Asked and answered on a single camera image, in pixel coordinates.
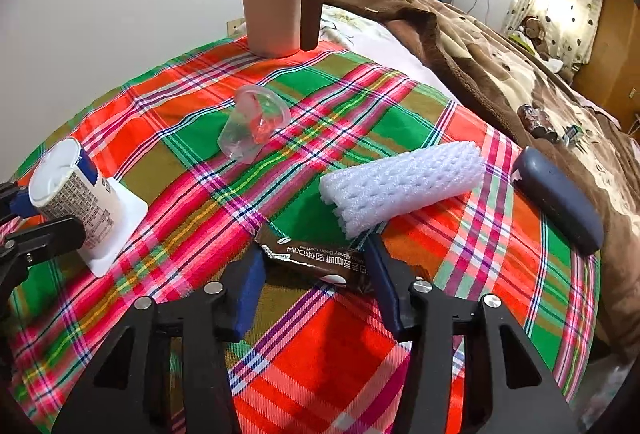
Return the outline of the white yogurt cup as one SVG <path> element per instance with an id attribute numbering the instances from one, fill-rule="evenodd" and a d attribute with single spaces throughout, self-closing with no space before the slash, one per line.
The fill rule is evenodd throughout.
<path id="1" fill-rule="evenodd" d="M 148 213 L 148 204 L 105 176 L 73 137 L 57 142 L 28 183 L 32 206 L 49 220 L 71 215 L 86 238 L 79 254 L 94 276 L 104 276 Z"/>

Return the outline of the wooden wardrobe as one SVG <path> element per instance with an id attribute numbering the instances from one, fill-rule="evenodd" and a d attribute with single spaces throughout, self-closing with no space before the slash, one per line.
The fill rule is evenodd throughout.
<path id="1" fill-rule="evenodd" d="M 573 88 L 630 131 L 639 113 L 639 7 L 634 0 L 603 0 L 590 62 Z"/>

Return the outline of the teddy bear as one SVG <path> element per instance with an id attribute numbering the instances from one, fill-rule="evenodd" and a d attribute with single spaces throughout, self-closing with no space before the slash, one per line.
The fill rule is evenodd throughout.
<path id="1" fill-rule="evenodd" d="M 537 53 L 546 60 L 549 56 L 549 49 L 544 24 L 541 23 L 538 16 L 526 16 L 521 25 L 524 35 L 532 41 Z"/>

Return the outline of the wall power socket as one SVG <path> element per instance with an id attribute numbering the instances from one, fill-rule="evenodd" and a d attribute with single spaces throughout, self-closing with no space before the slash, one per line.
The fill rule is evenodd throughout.
<path id="1" fill-rule="evenodd" d="M 240 17 L 236 20 L 228 20 L 226 30 L 229 38 L 244 36 L 246 34 L 245 18 Z"/>

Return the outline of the small green box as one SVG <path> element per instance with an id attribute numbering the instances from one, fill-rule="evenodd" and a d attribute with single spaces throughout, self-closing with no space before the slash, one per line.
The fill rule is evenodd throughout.
<path id="1" fill-rule="evenodd" d="M 565 147 L 574 147 L 577 146 L 584 136 L 584 131 L 577 124 L 573 124 L 570 127 L 565 129 L 565 132 L 562 136 L 562 143 Z"/>

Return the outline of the white foam fruit net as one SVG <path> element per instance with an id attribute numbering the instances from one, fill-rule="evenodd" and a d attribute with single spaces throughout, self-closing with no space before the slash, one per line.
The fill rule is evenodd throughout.
<path id="1" fill-rule="evenodd" d="M 472 191 L 485 169 L 475 143 L 442 143 L 332 171 L 320 177 L 319 191 L 353 239 L 393 217 Z"/>

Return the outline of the dark blue glasses case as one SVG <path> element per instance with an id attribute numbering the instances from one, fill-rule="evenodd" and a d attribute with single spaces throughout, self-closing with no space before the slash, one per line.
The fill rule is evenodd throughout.
<path id="1" fill-rule="evenodd" d="M 602 248 L 603 223 L 591 201 L 554 163 L 527 146 L 515 159 L 512 183 L 541 209 L 582 255 Z"/>

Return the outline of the brown snack wrapper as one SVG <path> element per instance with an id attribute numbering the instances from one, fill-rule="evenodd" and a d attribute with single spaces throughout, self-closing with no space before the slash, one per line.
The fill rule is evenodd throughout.
<path id="1" fill-rule="evenodd" d="M 278 234 L 270 225 L 262 225 L 255 237 L 267 258 L 296 269 L 336 287 L 360 293 L 372 290 L 371 278 L 360 251 L 334 246 L 319 246 L 308 241 Z"/>

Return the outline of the brown blanket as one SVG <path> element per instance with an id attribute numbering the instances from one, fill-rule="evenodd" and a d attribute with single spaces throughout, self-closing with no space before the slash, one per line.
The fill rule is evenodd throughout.
<path id="1" fill-rule="evenodd" d="M 541 62 L 475 17 L 437 0 L 324 0 L 385 26 L 480 119 L 544 153 L 588 197 L 603 222 L 597 335 L 639 353 L 639 161 L 631 138 L 587 106 Z M 577 147 L 536 139 L 518 109 L 544 109 L 556 131 L 579 125 Z"/>

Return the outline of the plaid tablecloth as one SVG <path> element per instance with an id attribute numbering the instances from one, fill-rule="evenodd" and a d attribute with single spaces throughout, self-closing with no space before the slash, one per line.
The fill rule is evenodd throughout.
<path id="1" fill-rule="evenodd" d="M 292 116 L 250 165 L 217 143 L 235 91 L 247 84 L 279 95 Z M 37 265 L 11 295 L 10 392 L 40 430 L 50 430 L 135 298 L 164 302 L 201 288 L 263 224 L 297 240 L 340 245 L 344 234 L 319 195 L 322 174 L 452 141 L 480 147 L 482 183 L 390 221 L 388 251 L 423 266 L 452 295 L 499 295 L 563 394 L 578 390 L 597 318 L 599 260 L 580 257 L 514 191 L 518 145 L 432 87 L 332 43 L 261 60 L 244 40 L 221 40 L 111 90 L 46 145 L 66 136 L 149 210 L 105 276 L 67 255 Z"/>

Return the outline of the clear plastic cup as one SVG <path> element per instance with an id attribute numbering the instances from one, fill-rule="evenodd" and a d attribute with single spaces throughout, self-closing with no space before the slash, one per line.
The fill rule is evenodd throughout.
<path id="1" fill-rule="evenodd" d="M 233 108 L 217 143 L 231 160 L 250 165 L 292 120 L 288 105 L 273 91 L 247 84 L 233 95 Z"/>

